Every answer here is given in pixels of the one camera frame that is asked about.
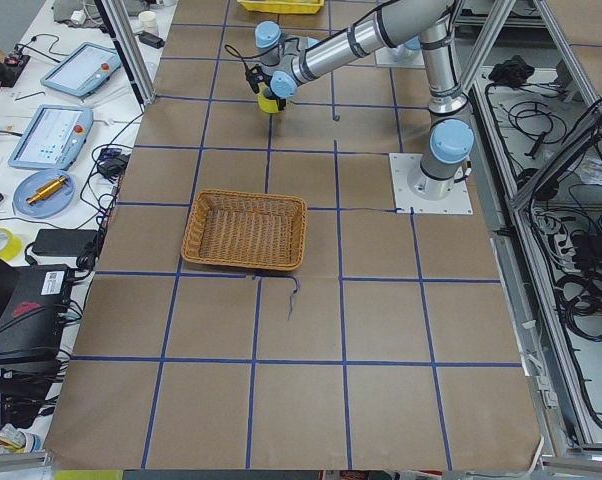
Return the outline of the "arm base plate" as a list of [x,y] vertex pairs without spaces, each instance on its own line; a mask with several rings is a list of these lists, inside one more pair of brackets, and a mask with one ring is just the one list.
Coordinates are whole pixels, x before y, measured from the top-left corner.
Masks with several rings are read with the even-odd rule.
[[461,166],[447,180],[433,180],[421,169],[421,154],[390,153],[395,211],[403,214],[472,215]]
[[390,49],[381,48],[375,52],[375,62],[378,67],[386,68],[407,68],[420,69],[425,68],[421,50],[411,50],[406,47]]

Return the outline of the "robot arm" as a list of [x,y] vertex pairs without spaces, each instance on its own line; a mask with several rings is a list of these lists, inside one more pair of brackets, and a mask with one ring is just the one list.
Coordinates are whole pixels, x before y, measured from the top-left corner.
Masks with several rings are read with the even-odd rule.
[[428,147],[408,174],[410,190],[424,200],[445,198],[468,159],[474,133],[464,115],[468,98],[457,71],[452,1],[388,1],[320,41],[284,33],[273,21],[257,25],[257,62],[245,67],[252,91],[283,110],[304,84],[387,47],[417,39],[430,100]]

